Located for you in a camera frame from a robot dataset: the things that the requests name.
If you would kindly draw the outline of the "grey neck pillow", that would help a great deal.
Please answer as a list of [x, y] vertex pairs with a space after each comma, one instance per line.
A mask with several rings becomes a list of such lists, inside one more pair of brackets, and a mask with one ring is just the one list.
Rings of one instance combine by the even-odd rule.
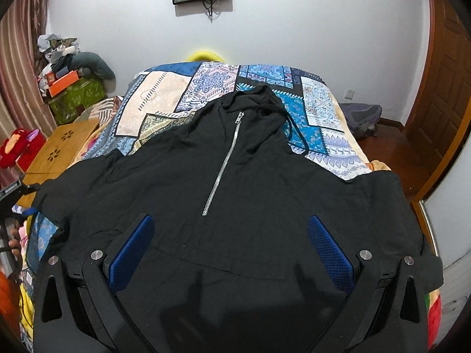
[[98, 54], [93, 52], [81, 51], [74, 54], [70, 67], [72, 70], [87, 68], [102, 80], [114, 80], [116, 78], [115, 73], [108, 64]]

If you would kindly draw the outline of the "red plush toy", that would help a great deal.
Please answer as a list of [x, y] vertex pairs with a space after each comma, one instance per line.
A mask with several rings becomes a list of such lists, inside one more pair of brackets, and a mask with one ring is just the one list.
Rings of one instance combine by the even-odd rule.
[[45, 143], [46, 136], [39, 129], [16, 129], [1, 145], [1, 169], [19, 166], [27, 171]]

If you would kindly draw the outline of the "yellow pillow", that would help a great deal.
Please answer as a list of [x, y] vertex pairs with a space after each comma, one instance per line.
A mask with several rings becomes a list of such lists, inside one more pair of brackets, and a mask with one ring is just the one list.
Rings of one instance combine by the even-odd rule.
[[211, 51], [201, 50], [188, 56], [186, 61], [187, 62], [198, 62], [198, 61], [224, 62], [224, 59], [220, 55], [213, 53]]

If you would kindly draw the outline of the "green patterned box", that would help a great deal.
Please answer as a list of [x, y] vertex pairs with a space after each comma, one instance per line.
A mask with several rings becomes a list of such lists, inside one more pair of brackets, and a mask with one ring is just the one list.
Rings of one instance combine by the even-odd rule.
[[57, 125], [72, 123], [82, 112], [106, 98], [105, 87], [101, 79], [82, 77], [67, 87], [47, 103]]

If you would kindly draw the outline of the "orange box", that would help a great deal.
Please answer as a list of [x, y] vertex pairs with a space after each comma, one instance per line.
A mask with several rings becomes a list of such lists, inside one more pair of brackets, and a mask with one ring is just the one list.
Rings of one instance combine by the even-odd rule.
[[54, 81], [54, 83], [51, 84], [51, 86], [49, 86], [50, 96], [51, 97], [56, 96], [57, 94], [59, 94], [60, 92], [62, 92], [65, 89], [67, 89], [69, 86], [71, 86], [72, 84], [74, 84], [77, 81], [79, 81], [79, 76], [78, 76], [76, 70], [73, 70], [73, 71], [65, 74], [64, 76], [62, 76], [58, 80]]

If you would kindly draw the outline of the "black zip hoodie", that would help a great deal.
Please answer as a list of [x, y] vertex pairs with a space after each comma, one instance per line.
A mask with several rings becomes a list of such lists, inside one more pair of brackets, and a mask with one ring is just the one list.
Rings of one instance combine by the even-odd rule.
[[348, 257], [380, 264], [378, 310], [346, 352], [426, 352], [425, 296], [443, 281], [398, 176], [343, 180], [293, 152], [291, 116], [266, 86], [213, 100], [133, 155], [115, 150], [44, 182], [57, 226], [36, 295], [38, 352], [118, 352], [82, 265], [140, 214], [155, 234], [117, 298], [154, 352], [314, 352], [342, 308], [307, 232], [319, 217]]

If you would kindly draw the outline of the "striped red curtain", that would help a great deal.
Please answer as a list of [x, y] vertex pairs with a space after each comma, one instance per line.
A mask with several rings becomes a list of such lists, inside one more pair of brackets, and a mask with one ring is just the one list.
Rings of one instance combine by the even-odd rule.
[[37, 84], [43, 67], [37, 39], [48, 0], [13, 0], [1, 18], [1, 139], [17, 128], [50, 135], [56, 122]]

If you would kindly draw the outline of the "wall power outlet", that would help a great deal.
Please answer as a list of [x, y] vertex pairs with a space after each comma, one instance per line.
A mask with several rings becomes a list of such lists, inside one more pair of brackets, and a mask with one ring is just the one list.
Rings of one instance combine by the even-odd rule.
[[353, 96], [354, 96], [354, 90], [352, 90], [352, 89], [347, 89], [347, 90], [345, 91], [345, 96], [344, 96], [345, 99], [352, 100], [352, 99], [353, 99]]

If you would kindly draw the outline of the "clutter pile on box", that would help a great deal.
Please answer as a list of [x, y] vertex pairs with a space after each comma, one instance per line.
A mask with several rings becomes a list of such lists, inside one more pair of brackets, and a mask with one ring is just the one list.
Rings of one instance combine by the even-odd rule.
[[62, 56], [76, 54], [78, 51], [78, 40], [76, 37], [62, 37], [57, 34], [43, 34], [37, 38], [37, 49], [46, 59], [47, 65], [37, 76], [40, 80], [46, 76]]

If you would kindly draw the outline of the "grey backpack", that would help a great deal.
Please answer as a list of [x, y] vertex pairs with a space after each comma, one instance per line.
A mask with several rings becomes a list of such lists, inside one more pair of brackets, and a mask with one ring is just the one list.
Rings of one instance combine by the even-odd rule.
[[374, 135], [382, 115], [381, 105], [351, 103], [339, 106], [354, 138], [364, 139]]

